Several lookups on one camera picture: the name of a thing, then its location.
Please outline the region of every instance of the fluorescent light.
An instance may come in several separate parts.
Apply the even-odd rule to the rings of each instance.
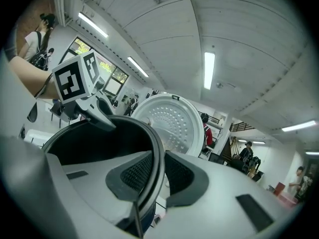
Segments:
[[[319,151],[306,151],[308,155],[319,155]]]
[[[306,123],[298,124],[298,125],[284,127],[284,128],[282,128],[282,131],[288,132],[288,131],[302,129],[302,128],[305,128],[305,127],[310,127],[310,126],[313,126],[313,125],[316,125],[316,122],[314,120],[306,122]]]
[[[105,38],[109,36],[106,32],[100,29],[92,20],[90,20],[83,13],[79,12],[79,17],[83,19],[86,23],[88,23],[91,27],[93,27],[96,31],[98,31],[101,35],[103,35]]]
[[[205,52],[205,79],[204,79],[204,88],[210,90],[211,81],[213,79],[215,65],[215,54]]]
[[[133,65],[135,65],[136,68],[139,69],[140,72],[141,72],[145,77],[148,77],[147,73],[144,72],[144,70],[138,65],[138,63],[135,62],[135,60],[134,60],[132,57],[128,57],[128,60],[130,60],[131,63],[132,63]]]

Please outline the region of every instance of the mesh grille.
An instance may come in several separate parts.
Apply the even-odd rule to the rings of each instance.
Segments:
[[[169,155],[165,155],[165,173],[171,195],[187,188],[194,180],[194,173]]]
[[[150,153],[147,157],[134,164],[121,173],[121,180],[138,193],[145,187],[152,169],[153,155]]]

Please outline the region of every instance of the ceiling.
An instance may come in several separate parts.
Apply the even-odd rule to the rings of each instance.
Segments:
[[[120,58],[122,69],[146,86],[231,112],[278,139],[297,137],[305,148],[319,149],[318,127],[298,136],[277,134],[283,126],[319,120],[316,54],[287,0],[62,1],[65,21],[103,42]],[[78,18],[80,11],[109,37],[101,39]],[[203,88],[204,52],[216,55],[211,90]],[[132,68],[128,56],[150,77]]]

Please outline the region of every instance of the window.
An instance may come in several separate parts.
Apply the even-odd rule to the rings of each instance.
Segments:
[[[68,50],[65,52],[60,63],[92,49],[93,48],[90,45],[86,44],[81,39],[76,38],[71,46],[68,48]],[[114,97],[121,90],[122,86],[128,78],[128,75],[98,52],[96,52],[96,54],[98,63],[100,65],[101,77],[106,82],[103,91],[106,92],[109,96]]]

